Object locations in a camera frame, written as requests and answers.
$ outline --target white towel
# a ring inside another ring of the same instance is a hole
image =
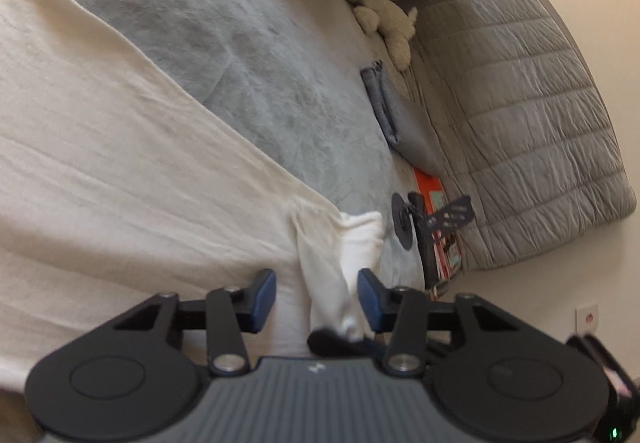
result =
[[[340,213],[73,0],[0,0],[0,44],[0,387],[149,295],[262,267],[278,294],[253,357],[362,336],[379,213]]]

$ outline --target stuffed animal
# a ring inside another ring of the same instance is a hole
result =
[[[347,0],[355,4],[353,13],[366,34],[379,31],[385,39],[389,57],[398,71],[404,71],[411,63],[409,40],[415,34],[418,10],[412,8],[405,14],[390,0]]]

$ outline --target folded clothes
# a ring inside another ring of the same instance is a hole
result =
[[[440,176],[442,150],[426,111],[398,93],[382,61],[373,62],[360,76],[389,147],[425,174]]]

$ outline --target gray quilted comforter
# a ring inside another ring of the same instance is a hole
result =
[[[546,0],[418,7],[409,96],[427,110],[449,198],[472,197],[465,269],[506,266],[636,207],[607,110]]]

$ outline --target wall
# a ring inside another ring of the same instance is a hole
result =
[[[574,35],[609,109],[640,196],[640,0],[550,0]],[[473,291],[564,340],[577,305],[597,301],[597,335],[640,376],[640,212],[507,269],[465,275]]]

